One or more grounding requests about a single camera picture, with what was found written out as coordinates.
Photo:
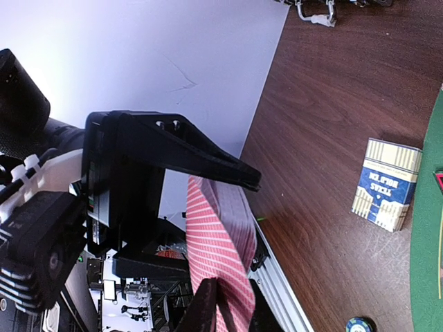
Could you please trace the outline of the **gold card deck box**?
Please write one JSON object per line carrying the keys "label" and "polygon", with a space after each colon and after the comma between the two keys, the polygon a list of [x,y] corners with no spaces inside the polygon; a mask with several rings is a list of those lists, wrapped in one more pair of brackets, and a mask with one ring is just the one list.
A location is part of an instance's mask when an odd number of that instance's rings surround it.
{"label": "gold card deck box", "polygon": [[421,149],[370,138],[351,211],[389,232],[401,230],[421,161]]}

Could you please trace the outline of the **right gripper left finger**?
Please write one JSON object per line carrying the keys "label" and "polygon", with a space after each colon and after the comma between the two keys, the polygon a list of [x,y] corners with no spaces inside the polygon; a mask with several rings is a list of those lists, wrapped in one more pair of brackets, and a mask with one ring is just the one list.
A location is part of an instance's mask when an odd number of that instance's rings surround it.
{"label": "right gripper left finger", "polygon": [[176,332],[214,332],[216,329],[217,279],[203,279]]}

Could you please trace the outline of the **black red triangle token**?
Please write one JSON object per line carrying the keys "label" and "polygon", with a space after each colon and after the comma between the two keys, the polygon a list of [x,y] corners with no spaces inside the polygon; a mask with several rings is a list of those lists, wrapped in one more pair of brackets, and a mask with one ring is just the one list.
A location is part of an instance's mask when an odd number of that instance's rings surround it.
{"label": "black red triangle token", "polygon": [[443,169],[437,169],[433,172],[434,178],[441,192],[443,192]]}

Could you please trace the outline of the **green round poker mat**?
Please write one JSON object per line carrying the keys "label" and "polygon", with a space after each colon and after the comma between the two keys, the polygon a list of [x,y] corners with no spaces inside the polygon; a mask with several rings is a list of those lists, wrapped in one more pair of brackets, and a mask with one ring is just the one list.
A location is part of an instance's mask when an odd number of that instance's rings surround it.
{"label": "green round poker mat", "polygon": [[442,192],[433,172],[442,168],[442,89],[424,139],[413,205],[410,298],[415,331],[442,330]]}

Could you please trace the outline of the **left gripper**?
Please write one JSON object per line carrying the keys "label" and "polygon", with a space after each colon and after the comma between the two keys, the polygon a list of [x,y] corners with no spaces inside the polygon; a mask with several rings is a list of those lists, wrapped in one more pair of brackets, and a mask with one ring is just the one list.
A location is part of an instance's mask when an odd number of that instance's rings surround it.
{"label": "left gripper", "polygon": [[159,113],[112,111],[87,119],[83,147],[51,148],[1,191],[1,295],[25,313],[52,308],[80,253],[125,245],[121,279],[187,279],[188,260],[142,242],[158,219],[165,176]]}

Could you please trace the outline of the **red playing card deck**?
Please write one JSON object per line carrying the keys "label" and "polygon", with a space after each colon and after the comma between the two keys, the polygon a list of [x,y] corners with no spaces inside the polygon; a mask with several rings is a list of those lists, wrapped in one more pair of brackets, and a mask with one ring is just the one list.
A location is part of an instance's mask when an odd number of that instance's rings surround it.
{"label": "red playing card deck", "polygon": [[240,186],[202,179],[200,189],[233,242],[246,273],[257,249],[255,219]]}

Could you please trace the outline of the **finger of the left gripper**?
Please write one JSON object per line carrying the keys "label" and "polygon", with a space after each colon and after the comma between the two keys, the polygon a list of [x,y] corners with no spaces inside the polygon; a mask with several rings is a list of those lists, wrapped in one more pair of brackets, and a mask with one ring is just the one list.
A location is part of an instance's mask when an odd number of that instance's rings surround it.
{"label": "finger of the left gripper", "polygon": [[261,173],[225,152],[179,114],[119,111],[117,146],[145,164],[243,187],[260,189]]}

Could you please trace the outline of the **black poker chip case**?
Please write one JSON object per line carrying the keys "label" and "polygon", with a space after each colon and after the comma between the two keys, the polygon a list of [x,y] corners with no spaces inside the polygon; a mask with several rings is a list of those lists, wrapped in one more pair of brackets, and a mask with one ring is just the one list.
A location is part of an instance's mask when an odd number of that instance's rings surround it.
{"label": "black poker chip case", "polygon": [[359,8],[364,8],[367,6],[381,6],[390,7],[393,4],[393,0],[349,0],[349,1],[335,1],[335,0],[324,0],[318,1],[326,6],[327,12],[306,15],[304,5],[307,3],[312,3],[312,1],[302,1],[302,0],[284,0],[278,1],[278,3],[283,3],[287,6],[292,6],[296,9],[298,17],[304,21],[311,24],[318,24],[328,28],[334,28],[337,22],[337,9],[336,5],[338,3],[352,3]]}

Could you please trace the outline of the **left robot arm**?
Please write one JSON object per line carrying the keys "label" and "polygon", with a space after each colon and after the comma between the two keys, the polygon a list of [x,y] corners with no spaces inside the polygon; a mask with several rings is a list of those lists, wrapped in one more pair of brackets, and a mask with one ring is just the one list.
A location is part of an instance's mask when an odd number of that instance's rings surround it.
{"label": "left robot arm", "polygon": [[80,253],[141,246],[159,231],[165,172],[258,191],[261,174],[179,114],[90,113],[78,129],[1,51],[1,296],[53,308]]}

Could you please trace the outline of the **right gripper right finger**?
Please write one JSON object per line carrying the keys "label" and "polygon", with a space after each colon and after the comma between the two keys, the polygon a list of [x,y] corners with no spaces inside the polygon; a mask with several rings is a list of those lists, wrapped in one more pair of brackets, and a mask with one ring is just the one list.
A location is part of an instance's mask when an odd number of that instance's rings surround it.
{"label": "right gripper right finger", "polygon": [[271,308],[262,294],[257,282],[249,279],[255,295],[255,310],[251,319],[249,332],[283,332]]}

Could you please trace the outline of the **green blue chip stack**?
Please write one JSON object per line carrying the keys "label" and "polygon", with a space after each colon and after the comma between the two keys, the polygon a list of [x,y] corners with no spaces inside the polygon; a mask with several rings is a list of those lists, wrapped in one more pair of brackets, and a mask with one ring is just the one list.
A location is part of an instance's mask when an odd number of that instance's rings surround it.
{"label": "green blue chip stack", "polygon": [[376,332],[377,327],[369,317],[352,317],[347,321],[346,332]]}

